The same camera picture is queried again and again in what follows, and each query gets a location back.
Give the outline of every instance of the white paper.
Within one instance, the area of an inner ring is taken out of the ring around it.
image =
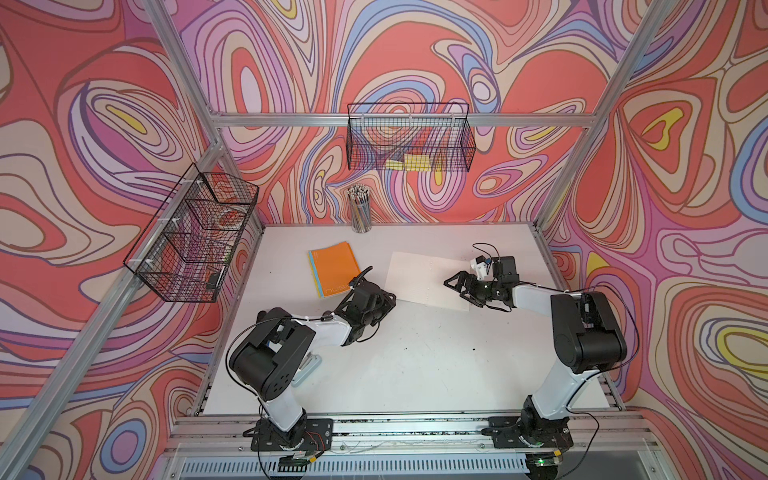
[[[398,300],[468,312],[469,302],[442,284],[468,268],[469,262],[464,260],[392,252],[384,290]]]

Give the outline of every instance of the pink wall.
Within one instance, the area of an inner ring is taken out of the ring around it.
[[[681,2],[546,226],[637,317],[615,378],[682,478],[768,478],[766,78],[765,2]]]
[[[0,4],[0,440],[207,147],[141,1],[97,4]],[[217,303],[140,290],[25,478],[147,477],[200,386],[252,242]]]
[[[591,112],[643,2],[193,0],[172,8],[212,108],[346,112],[354,101],[466,100],[473,112]],[[267,223],[343,223],[343,191],[373,188],[381,222],[533,220],[580,133],[478,128],[470,172],[350,172],[345,128],[223,135]]]

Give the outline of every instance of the pencil cup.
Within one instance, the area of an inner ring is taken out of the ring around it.
[[[365,185],[352,185],[349,189],[349,210],[352,213],[352,230],[365,233],[371,230],[371,201]]]

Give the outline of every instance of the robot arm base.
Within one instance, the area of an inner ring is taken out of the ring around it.
[[[333,419],[308,419],[302,409],[299,420],[288,430],[278,429],[270,419],[260,419],[256,426],[243,432],[253,437],[250,449],[254,452],[291,452],[300,450],[309,454],[331,448]]]
[[[488,428],[481,434],[493,439],[497,449],[560,449],[568,450],[573,439],[568,430],[568,417],[547,420],[540,417],[528,396],[519,417],[490,417]]]

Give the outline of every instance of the orange notebook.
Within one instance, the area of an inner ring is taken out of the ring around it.
[[[347,242],[310,250],[310,265],[315,275],[317,294],[321,298],[346,292],[349,282],[360,273],[352,247]]]

